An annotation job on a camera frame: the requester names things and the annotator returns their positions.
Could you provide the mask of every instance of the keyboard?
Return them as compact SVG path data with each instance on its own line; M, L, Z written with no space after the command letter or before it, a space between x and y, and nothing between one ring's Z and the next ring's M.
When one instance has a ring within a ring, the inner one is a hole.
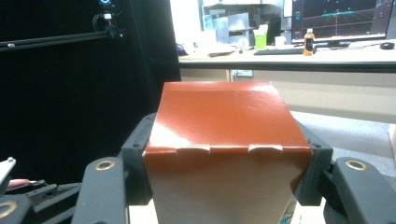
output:
M253 55L285 55L285 54L303 54L302 48L294 49L259 49Z

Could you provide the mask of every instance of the green cup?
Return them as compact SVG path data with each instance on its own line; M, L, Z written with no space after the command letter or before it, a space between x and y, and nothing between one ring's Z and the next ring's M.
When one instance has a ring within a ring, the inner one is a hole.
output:
M265 49L267 47L267 35L255 35L254 42L255 49Z

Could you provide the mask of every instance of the box flap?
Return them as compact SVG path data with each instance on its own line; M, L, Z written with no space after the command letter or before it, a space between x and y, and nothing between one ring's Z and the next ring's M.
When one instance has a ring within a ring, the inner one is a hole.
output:
M309 146L269 82L165 83L146 153L183 148L248 153Z

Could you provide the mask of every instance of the orange bottle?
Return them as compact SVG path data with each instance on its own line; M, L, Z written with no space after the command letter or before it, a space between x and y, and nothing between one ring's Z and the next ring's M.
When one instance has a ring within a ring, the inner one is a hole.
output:
M314 54L314 39L315 35L312 29L306 30L306 35L304 36L304 56L311 56Z

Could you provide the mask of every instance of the cable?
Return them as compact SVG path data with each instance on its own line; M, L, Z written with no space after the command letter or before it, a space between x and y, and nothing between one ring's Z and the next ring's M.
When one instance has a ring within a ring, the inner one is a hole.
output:
M121 12L117 13L116 15L114 15L114 17L118 17L120 14L122 14L123 11L124 11L124 9Z
M102 13L98 13L98 14L94 15L92 18L92 27L95 32L99 31L98 23L97 23L99 18L103 18Z

